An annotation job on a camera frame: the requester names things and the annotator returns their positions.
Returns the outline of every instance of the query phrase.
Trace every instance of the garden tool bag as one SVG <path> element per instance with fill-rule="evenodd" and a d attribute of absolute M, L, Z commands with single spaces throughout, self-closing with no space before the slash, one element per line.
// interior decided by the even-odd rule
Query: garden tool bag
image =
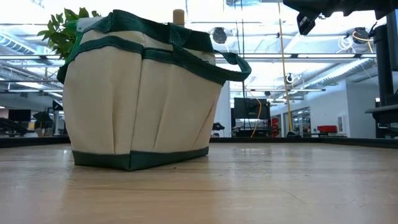
<path fill-rule="evenodd" d="M 221 87 L 210 36 L 114 10 L 87 27 L 58 72 L 75 164 L 139 170 L 208 154 Z"/>

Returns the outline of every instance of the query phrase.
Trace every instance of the computer monitor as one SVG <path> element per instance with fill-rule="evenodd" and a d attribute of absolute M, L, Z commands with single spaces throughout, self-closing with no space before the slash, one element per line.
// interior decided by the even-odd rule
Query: computer monitor
<path fill-rule="evenodd" d="M 235 119 L 268 119 L 269 118 L 269 103 L 266 99 L 253 98 L 234 98 L 234 116 Z"/>
<path fill-rule="evenodd" d="M 31 117 L 30 110 L 8 110 L 8 119 L 11 121 L 30 121 Z"/>

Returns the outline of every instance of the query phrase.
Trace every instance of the ceiling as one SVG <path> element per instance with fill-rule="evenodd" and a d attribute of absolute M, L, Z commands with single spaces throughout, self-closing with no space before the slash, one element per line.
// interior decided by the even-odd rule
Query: ceiling
<path fill-rule="evenodd" d="M 318 19 L 316 21 L 317 25 L 311 33 L 303 37 L 298 34 L 296 24 L 298 12 L 282 5 L 283 35 L 279 37 L 280 27 L 277 3 L 259 3 L 257 0 L 243 0 L 243 2 L 242 6 L 238 3 L 235 7 L 234 5 L 227 5 L 225 0 L 112 0 L 103 3 L 93 0 L 2 1 L 0 7 L 0 37 L 5 35 L 27 49 L 31 49 L 35 54 L 51 54 L 46 47 L 46 42 L 42 42 L 41 37 L 37 37 L 36 34 L 46 28 L 51 14 L 63 12 L 64 7 L 75 12 L 78 11 L 79 7 L 86 7 L 89 11 L 97 10 L 103 16 L 113 9 L 122 9 L 157 22 L 172 21 L 172 11 L 176 8 L 181 8 L 187 13 L 186 27 L 190 29 L 211 33 L 215 27 L 224 28 L 228 35 L 226 43 L 217 44 L 213 42 L 216 50 L 224 52 L 236 52 L 241 55 L 280 54 L 282 50 L 281 42 L 283 42 L 286 54 L 335 54 L 337 52 L 346 54 L 354 51 L 356 53 L 370 53 L 367 44 L 352 44 L 352 47 L 341 50 L 339 41 L 346 36 L 347 32 L 350 31 L 352 33 L 355 27 L 365 27 L 369 30 L 376 21 L 374 13 L 371 11 L 354 12 L 348 17 L 343 17 L 341 13 L 337 12 L 328 19 Z M 383 23 L 385 23 L 385 19 L 379 21 L 379 24 Z M 0 45 L 0 55 L 20 54 L 20 52 L 16 52 L 9 47 Z M 257 60 L 249 59 L 248 61 L 253 70 L 245 81 L 245 85 L 249 88 L 259 86 L 263 88 L 280 88 L 284 84 L 280 60 L 263 62 L 262 58 L 258 58 Z M 40 79 L 42 77 L 42 79 L 50 80 L 55 79 L 55 76 L 51 75 L 55 74 L 57 67 L 62 64 L 61 61 L 54 61 L 52 65 L 46 65 L 43 61 L 38 60 L 0 60 L 0 62 L 3 63 L 0 65 L 2 68 L 13 65 L 38 75 L 21 75 L 19 78 Z M 297 62 L 289 61 L 285 64 L 285 72 L 286 74 L 291 73 L 296 77 L 295 84 L 297 84 L 309 81 L 309 79 L 336 64 L 333 61 L 315 59 Z M 236 67 L 225 63 L 220 63 L 219 66 L 237 70 Z M 242 88 L 242 83 L 231 82 L 230 85 L 232 90 Z M 61 88 L 62 86 L 59 83 L 53 83 L 51 87 Z M 242 95 L 242 93 L 236 92 L 232 93 L 231 97 L 239 95 Z"/>

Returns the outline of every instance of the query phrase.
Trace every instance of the wooden table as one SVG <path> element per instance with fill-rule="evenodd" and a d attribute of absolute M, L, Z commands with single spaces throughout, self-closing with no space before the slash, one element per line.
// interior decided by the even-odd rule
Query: wooden table
<path fill-rule="evenodd" d="M 138 172 L 75 167 L 69 145 L 0 149 L 0 223 L 398 223 L 398 150 L 210 147 Z"/>

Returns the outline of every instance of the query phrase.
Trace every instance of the ceiling light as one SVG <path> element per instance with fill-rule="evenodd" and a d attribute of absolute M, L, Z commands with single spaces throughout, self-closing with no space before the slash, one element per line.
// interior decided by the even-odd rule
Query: ceiling light
<path fill-rule="evenodd" d="M 299 54 L 299 58 L 352 58 L 355 54 Z"/>
<path fill-rule="evenodd" d="M 284 54 L 285 58 L 290 58 L 291 54 Z M 282 54 L 244 54 L 245 58 L 282 58 Z M 216 58 L 224 58 L 221 54 L 216 54 Z"/>
<path fill-rule="evenodd" d="M 39 90 L 7 90 L 10 93 L 38 93 Z"/>
<path fill-rule="evenodd" d="M 38 84 L 38 83 L 31 83 L 31 82 L 19 82 L 18 85 L 28 86 L 31 88 L 45 88 L 45 86 Z"/>
<path fill-rule="evenodd" d="M 0 55 L 0 60 L 59 60 L 59 55 Z"/>
<path fill-rule="evenodd" d="M 63 90 L 43 90 L 44 92 L 61 93 Z"/>
<path fill-rule="evenodd" d="M 240 89 L 231 89 L 231 91 L 242 91 L 242 90 L 240 90 Z M 285 92 L 286 90 L 284 90 L 284 89 L 248 89 L 248 90 L 245 90 L 245 91 L 278 91 L 278 92 Z M 287 90 L 287 91 L 295 91 L 295 92 L 298 92 L 298 91 L 303 91 L 303 92 L 307 92 L 307 91 L 325 91 L 325 89 L 300 89 L 300 90 Z"/>
<path fill-rule="evenodd" d="M 267 99 L 267 101 L 270 101 L 270 102 L 274 102 L 274 101 L 286 102 L 286 99 Z"/>
<path fill-rule="evenodd" d="M 376 54 L 362 54 L 362 58 L 376 58 Z"/>
<path fill-rule="evenodd" d="M 50 95 L 53 95 L 53 96 L 56 96 L 56 97 L 59 97 L 59 98 L 62 98 L 62 95 L 61 94 L 58 94 L 58 93 L 49 93 Z"/>

